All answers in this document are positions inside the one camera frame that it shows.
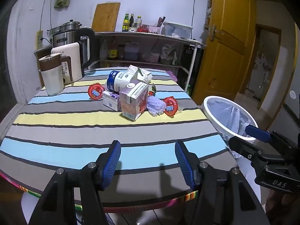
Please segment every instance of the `table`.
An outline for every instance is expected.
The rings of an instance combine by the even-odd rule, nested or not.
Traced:
[[[105,84],[111,70],[125,72],[127,68],[85,72],[85,77],[66,85],[61,94],[49,97],[43,88],[24,106],[0,146],[1,176],[39,197],[58,168],[81,169],[119,140],[120,160],[100,197],[106,212],[126,212],[158,209],[197,196],[185,184],[177,163],[177,139],[214,168],[237,166],[212,124],[165,71],[149,69],[156,96],[174,96],[184,107],[173,118],[144,112],[133,122],[101,100],[91,100],[89,85]],[[79,188],[74,194],[80,209]]]

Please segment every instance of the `wall socket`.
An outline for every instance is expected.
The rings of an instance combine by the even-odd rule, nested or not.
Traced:
[[[41,49],[43,47],[43,31],[38,31],[35,41],[35,49]]]

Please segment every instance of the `yellow door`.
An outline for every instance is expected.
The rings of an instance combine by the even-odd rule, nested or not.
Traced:
[[[234,100],[249,66],[255,21],[254,0],[212,0],[210,33],[192,95],[198,105],[211,95]]]

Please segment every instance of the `refrigerator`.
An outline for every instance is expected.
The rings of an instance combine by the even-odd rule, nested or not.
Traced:
[[[298,45],[298,58],[291,82],[291,86],[284,100],[277,117],[268,129],[269,131],[277,131],[280,134],[298,143],[298,134],[300,132],[300,45]]]

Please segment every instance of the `wooden cutting board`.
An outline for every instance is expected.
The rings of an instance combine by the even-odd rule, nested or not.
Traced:
[[[120,2],[97,4],[92,29],[95,32],[115,31]]]

